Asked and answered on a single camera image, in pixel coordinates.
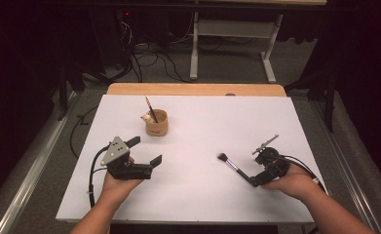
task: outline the brush bristles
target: brush bristles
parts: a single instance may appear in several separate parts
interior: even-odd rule
[[[217,156],[218,159],[220,159],[223,162],[227,161],[227,156],[224,153],[221,153]]]

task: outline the white desk leg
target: white desk leg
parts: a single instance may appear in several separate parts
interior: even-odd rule
[[[190,79],[197,80],[197,71],[199,69],[199,54],[197,44],[199,39],[199,13],[194,13],[193,23],[193,50],[191,53]]]
[[[273,73],[272,65],[270,63],[269,57],[272,53],[273,47],[276,42],[276,37],[278,36],[279,28],[281,27],[282,18],[284,15],[278,15],[276,18],[275,26],[272,30],[272,35],[269,38],[269,46],[266,52],[261,53],[263,66],[265,67],[266,76],[269,83],[276,83],[275,74]]]

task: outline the pencil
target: pencil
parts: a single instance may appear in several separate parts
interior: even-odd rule
[[[150,113],[153,116],[154,121],[156,121],[156,123],[159,123],[159,121],[157,121],[156,113],[154,113],[153,107],[151,107],[150,101],[148,100],[147,96],[145,96],[145,100],[147,100],[147,105],[148,108],[150,108]]]

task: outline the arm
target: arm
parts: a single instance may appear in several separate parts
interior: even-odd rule
[[[284,177],[262,185],[262,188],[281,190],[300,200],[308,208],[321,233],[374,233],[295,165],[290,165]]]
[[[107,173],[98,201],[74,227],[71,234],[108,233],[113,215],[130,192],[141,183],[141,179],[118,180]]]

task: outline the pen holder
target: pen holder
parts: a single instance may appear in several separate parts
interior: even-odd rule
[[[167,112],[161,109],[154,109],[158,123],[153,121],[153,123],[145,124],[145,132],[153,137],[163,137],[167,134],[169,129],[169,118]]]

